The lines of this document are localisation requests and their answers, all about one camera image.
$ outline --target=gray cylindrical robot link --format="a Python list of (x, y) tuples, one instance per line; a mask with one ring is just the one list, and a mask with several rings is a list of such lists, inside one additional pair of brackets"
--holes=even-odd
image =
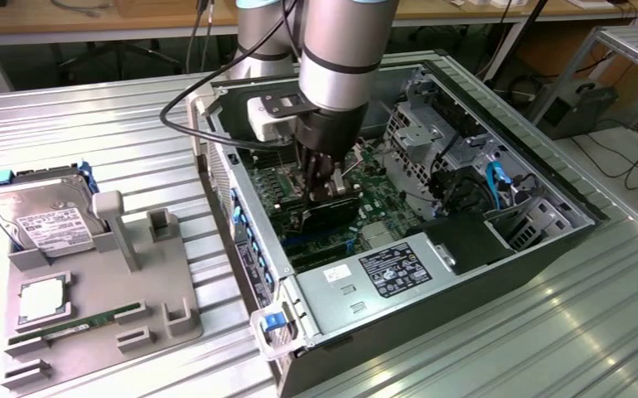
[[(289, 25), (296, 31), (295, 14), (303, 7), (299, 5), (288, 15)], [(251, 48), (267, 35), (273, 24), (281, 19), (281, 3), (273, 2), (268, 5), (252, 8), (237, 8), (240, 26), (237, 32), (239, 49), (235, 57)], [(293, 72), (293, 59), (291, 54), (291, 43), (287, 29), (281, 29), (267, 40), (267, 43), (257, 48), (256, 52), (232, 68), (232, 79), (245, 79), (268, 75), (281, 75)]]
[(321, 108), (346, 111), (368, 102), (398, 4), (308, 1), (300, 89)]

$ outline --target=hard drive label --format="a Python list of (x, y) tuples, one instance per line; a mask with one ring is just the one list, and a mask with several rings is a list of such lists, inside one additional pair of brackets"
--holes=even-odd
[(17, 218), (16, 223), (43, 252), (83, 245), (93, 239), (77, 207)]
[(431, 275), (408, 243), (402, 243), (360, 259), (376, 291), (384, 298), (431, 280)]

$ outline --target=hard drive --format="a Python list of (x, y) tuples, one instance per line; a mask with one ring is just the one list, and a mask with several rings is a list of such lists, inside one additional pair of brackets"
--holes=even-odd
[(93, 248), (93, 235), (107, 224), (92, 212), (97, 191), (92, 168), (20, 172), (0, 171), (0, 226), (17, 250), (36, 247), (47, 257)]

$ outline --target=motherboard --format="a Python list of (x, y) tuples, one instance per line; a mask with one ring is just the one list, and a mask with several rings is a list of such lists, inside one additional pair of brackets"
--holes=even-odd
[[(304, 180), (295, 157), (291, 153), (276, 153), (276, 156), (271, 162), (255, 157), (245, 164), (253, 163), (248, 172), (255, 190), (287, 257), (299, 272), (402, 239), (407, 230), (423, 223), (404, 201), (406, 193), (387, 177), (380, 164), (384, 154), (372, 147), (356, 147), (346, 157), (344, 178), (355, 188), (354, 194), (326, 205), (331, 208), (307, 206)], [(307, 211), (316, 218), (344, 219), (344, 222), (327, 228), (315, 222), (317, 226), (308, 229), (307, 223), (301, 223)]]

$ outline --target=black cable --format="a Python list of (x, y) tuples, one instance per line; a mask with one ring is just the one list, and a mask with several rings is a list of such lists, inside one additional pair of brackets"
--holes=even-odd
[(64, 10), (80, 12), (92, 18), (101, 17), (101, 14), (96, 12), (95, 10), (104, 10), (105, 8), (109, 8), (112, 6), (112, 4), (109, 3), (103, 3), (96, 6), (71, 6), (69, 4), (65, 4), (64, 2), (61, 2), (60, 0), (51, 0), (51, 3), (56, 7), (63, 8)]
[(200, 18), (203, 17), (203, 11), (197, 10), (196, 21), (193, 22), (193, 30), (189, 32), (188, 48), (185, 49), (185, 73), (189, 73), (189, 52), (193, 47), (193, 40), (196, 39), (197, 27), (200, 26)]
[(293, 40), (293, 35), (292, 35), (292, 28), (288, 26), (288, 14), (291, 13), (291, 10), (287, 10), (287, 0), (281, 0), (281, 19), (284, 21), (284, 27), (287, 28), (287, 35), (288, 35), (288, 42), (292, 46), (292, 52), (293, 55), (296, 56), (297, 62), (300, 62), (300, 51), (299, 51), (299, 45), (296, 44), (296, 41)]
[[(503, 27), (503, 34), (502, 34), (500, 39), (499, 39), (498, 47), (495, 47), (495, 52), (492, 54), (492, 58), (487, 62), (486, 67), (479, 72), (475, 73), (475, 76), (480, 75), (491, 67), (492, 62), (495, 61), (495, 57), (498, 56), (499, 49), (503, 47), (503, 43), (506, 42), (507, 30), (506, 30), (506, 27), (503, 26), (503, 22), (506, 21), (507, 12), (510, 11), (510, 6), (511, 5), (512, 5), (512, 0), (507, 0), (506, 10), (503, 11), (503, 15), (500, 16), (499, 22), (498, 22), (498, 25), (500, 25)], [(480, 59), (478, 60), (476, 68), (478, 68), (479, 65), (480, 65)]]
[[(289, 12), (293, 10), (293, 6), (296, 5), (297, 0), (292, 1), (292, 5), (289, 7)], [(189, 127), (183, 126), (181, 124), (176, 124), (171, 122), (167, 118), (168, 113), (173, 109), (173, 107), (184, 100), (184, 98), (191, 94), (195, 90), (197, 90), (199, 87), (209, 83), (219, 75), (225, 73), (229, 69), (232, 69), (233, 66), (236, 66), (240, 62), (243, 62), (260, 48), (264, 46), (264, 43), (267, 43), (267, 40), (269, 40), (269, 37), (279, 31), (279, 28), (281, 27), (281, 23), (284, 21), (280, 19), (267, 32), (267, 35), (256, 42), (256, 44), (248, 48), (247, 52), (244, 52), (240, 56), (237, 56), (224, 67), (217, 69), (215, 72), (208, 74), (205, 77), (203, 77), (191, 87), (188, 87), (181, 93), (171, 100), (171, 102), (164, 106), (161, 109), (161, 112), (159, 114), (159, 119), (161, 120), (161, 123), (169, 127), (171, 129), (175, 129), (180, 133), (188, 134), (192, 137), (199, 137), (203, 139), (207, 139), (208, 141), (212, 141), (215, 143), (221, 143), (223, 145), (229, 145), (237, 148), (244, 148), (255, 151), (275, 151), (276, 149), (285, 147), (291, 145), (291, 143), (255, 143), (251, 141), (244, 141), (240, 139), (232, 139), (228, 137), (223, 137), (221, 135), (216, 135), (212, 133), (208, 133), (201, 130), (191, 129)]]
[(582, 144), (574, 139), (574, 137), (570, 137), (570, 140), (571, 142), (579, 147), (579, 149), (582, 150), (583, 154), (586, 155), (586, 157), (588, 158), (588, 160), (594, 163), (594, 166), (596, 166), (598, 170), (603, 173), (603, 175), (608, 178), (618, 178), (618, 177), (622, 177), (624, 176), (626, 174), (630, 173), (630, 170), (632, 169), (631, 168), (627, 168), (624, 172), (622, 172), (620, 174), (608, 174), (606, 172), (606, 170), (603, 170), (603, 167), (600, 167), (600, 165), (598, 164), (596, 160), (594, 160), (594, 158), (591, 157), (591, 155), (588, 155), (588, 152), (586, 152), (586, 150), (583, 149), (583, 146)]
[[(612, 56), (612, 52), (604, 55), (600, 60), (595, 61), (588, 66), (584, 66), (583, 68), (576, 69), (574, 73), (580, 73), (587, 71), (588, 69), (594, 69), (596, 66), (600, 65), (602, 62), (607, 61), (611, 56)], [(542, 89), (542, 86), (544, 85), (544, 83), (542, 83), (538, 79), (554, 79), (555, 77), (559, 77), (559, 75), (527, 74), (527, 75), (515, 76), (515, 78), (510, 81), (510, 84), (507, 85), (507, 90), (506, 90), (507, 102), (510, 103), (510, 105), (515, 108), (523, 108), (531, 102), (531, 101), (515, 100), (515, 91), (516, 91), (516, 86), (519, 84), (524, 82), (531, 83), (534, 94), (536, 94), (539, 92), (539, 89)]]
[(216, 0), (209, 0), (208, 30), (205, 31), (205, 40), (203, 40), (203, 56), (200, 60), (200, 71), (205, 71), (205, 59), (208, 58), (209, 30), (212, 29), (212, 17), (216, 13)]
[(480, 193), (483, 194), (483, 197), (487, 200), (487, 203), (491, 205), (491, 208), (495, 209), (498, 207), (498, 204), (495, 203), (495, 198), (492, 197), (491, 190), (487, 188), (486, 184), (478, 181), (478, 179), (471, 176), (464, 176), (463, 179), (475, 184), (475, 186), (479, 188)]
[(635, 15), (634, 15), (634, 19), (638, 19), (638, 7), (632, 4), (632, 2), (628, 0), (628, 6), (630, 8), (632, 9)]
[(448, 151), (451, 150), (451, 148), (454, 147), (455, 145), (455, 142), (459, 140), (459, 134), (455, 133), (454, 134), (454, 137), (451, 138), (451, 140), (448, 141), (447, 143), (447, 146), (446, 148), (436, 154), (436, 156), (434, 157), (434, 162), (431, 163), (431, 167), (428, 168), (428, 175), (434, 174), (434, 166), (436, 165), (436, 163), (443, 159), (443, 157), (446, 156), (446, 154), (448, 153)]
[(596, 166), (598, 170), (602, 172), (602, 174), (608, 177), (608, 178), (618, 178), (618, 177), (622, 177), (622, 176), (626, 176), (626, 179), (623, 181), (623, 184), (624, 184), (624, 187), (626, 189), (628, 189), (628, 191), (635, 191), (638, 189), (638, 186), (636, 187), (631, 187), (628, 185), (628, 179), (630, 179), (630, 175), (632, 174), (632, 171), (635, 169), (638, 169), (638, 160), (635, 162), (632, 162), (628, 157), (626, 155), (623, 155), (620, 152), (618, 152), (616, 150), (614, 150), (612, 148), (607, 147), (606, 145), (603, 145), (600, 142), (598, 142), (598, 140), (591, 137), (590, 135), (586, 134), (586, 136), (588, 138), (591, 138), (591, 140), (594, 141), (594, 143), (596, 143), (602, 148), (607, 149), (610, 152), (618, 154), (632, 166), (626, 169), (624, 172), (619, 173), (619, 174), (610, 174), (607, 173), (602, 166), (598, 164), (596, 160), (594, 160), (594, 158), (591, 157), (591, 155), (586, 152), (586, 150), (583, 149), (582, 145), (579, 144), (579, 142), (574, 139), (574, 137), (571, 137), (571, 141), (574, 142), (574, 144), (579, 147), (579, 149), (582, 150), (583, 154), (586, 155), (586, 157), (588, 158), (588, 160), (594, 163), (594, 166)]

